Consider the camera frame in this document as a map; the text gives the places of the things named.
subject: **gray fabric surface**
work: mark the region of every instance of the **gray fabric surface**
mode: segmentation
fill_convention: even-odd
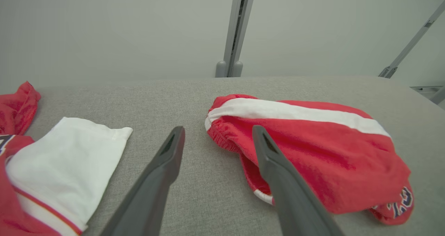
[[[27,132],[35,140],[64,116],[134,129],[85,236],[100,234],[177,125],[186,129],[186,144],[161,235],[280,235],[274,208],[248,187],[238,156],[219,149],[205,132],[204,119],[213,100],[231,93],[265,100],[328,101],[369,113],[391,134],[396,152],[412,171],[415,209],[401,226],[385,226],[368,212],[334,219],[346,235],[443,235],[445,231],[445,111],[394,81],[361,76],[216,78],[38,91],[42,99]]]

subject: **white stripe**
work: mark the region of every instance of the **white stripe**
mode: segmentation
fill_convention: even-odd
[[[22,209],[27,212],[27,214],[35,217],[41,222],[45,223],[47,226],[51,227],[54,231],[57,231],[62,236],[78,236],[78,234],[73,231],[65,222],[60,220],[57,216],[34,203],[30,199],[21,195],[20,193],[16,193],[19,199],[20,205]],[[79,228],[82,231],[85,231],[87,227],[84,226]]]
[[[273,198],[272,196],[267,195],[267,194],[263,193],[262,191],[260,191],[260,190],[258,190],[258,189],[256,189],[253,193],[254,193],[260,200],[262,200],[262,201],[264,201],[264,202],[266,202],[266,203],[272,204],[272,198]]]
[[[246,119],[287,119],[332,122],[359,130],[362,133],[390,137],[376,120],[363,118],[358,114],[307,108],[276,101],[249,98],[231,99],[226,101],[220,107],[210,111],[205,119],[205,129],[209,130],[213,121],[226,115]]]

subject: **white cloth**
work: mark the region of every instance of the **white cloth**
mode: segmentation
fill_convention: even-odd
[[[64,117],[6,166],[24,211],[62,235],[84,231],[131,133]]]

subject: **red stripe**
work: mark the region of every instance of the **red stripe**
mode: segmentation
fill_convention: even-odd
[[[33,201],[35,204],[43,207],[44,209],[48,210],[48,212],[51,212],[52,214],[54,214],[54,216],[58,217],[59,220],[63,221],[65,224],[67,224],[77,235],[81,235],[83,233],[82,230],[80,230],[75,224],[73,224],[73,222],[68,220],[66,217],[64,217],[62,214],[60,214],[56,210],[54,210],[52,207],[50,207],[47,204],[39,201],[38,199],[34,198],[32,195],[26,193],[23,190],[20,190],[17,187],[13,187],[13,188],[14,188],[14,190],[16,192],[18,192],[19,194],[21,194],[24,197],[28,198],[30,201]]]

